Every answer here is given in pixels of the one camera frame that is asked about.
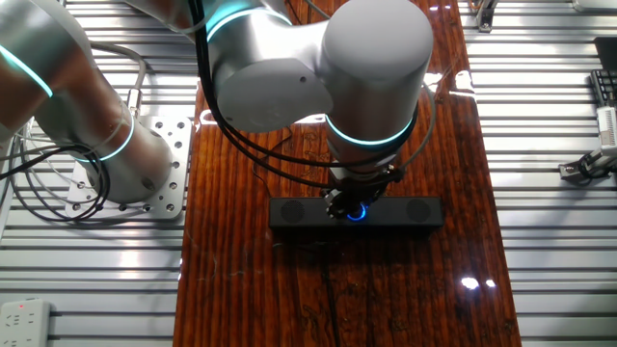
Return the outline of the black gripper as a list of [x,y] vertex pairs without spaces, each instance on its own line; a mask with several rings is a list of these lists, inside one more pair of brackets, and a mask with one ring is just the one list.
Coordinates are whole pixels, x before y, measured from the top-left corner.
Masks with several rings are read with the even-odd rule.
[[324,191],[323,200],[327,204],[326,213],[332,219],[341,219],[350,213],[350,202],[346,192],[365,195],[363,204],[370,206],[385,193],[389,185],[389,177],[378,175],[368,180],[359,180],[351,176],[333,177],[332,183],[333,187]]

